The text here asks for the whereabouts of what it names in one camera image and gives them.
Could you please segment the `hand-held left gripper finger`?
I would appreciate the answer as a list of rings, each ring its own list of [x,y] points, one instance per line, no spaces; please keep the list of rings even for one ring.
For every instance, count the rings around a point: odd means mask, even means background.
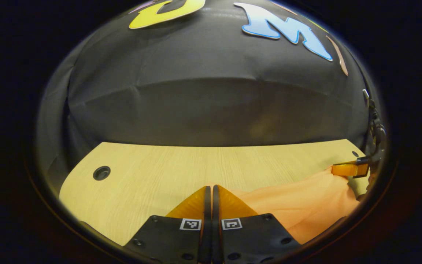
[[[150,216],[125,249],[155,264],[209,264],[211,188],[200,188],[165,216]]]
[[[300,247],[273,214],[259,214],[229,190],[213,186],[213,263],[266,264]]]

